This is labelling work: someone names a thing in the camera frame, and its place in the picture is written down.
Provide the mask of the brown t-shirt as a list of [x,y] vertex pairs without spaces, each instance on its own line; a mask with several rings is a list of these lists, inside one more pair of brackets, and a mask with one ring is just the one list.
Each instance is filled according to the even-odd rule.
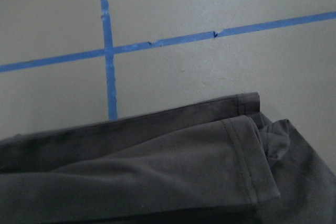
[[1,223],[335,223],[335,175],[237,94],[2,140]]

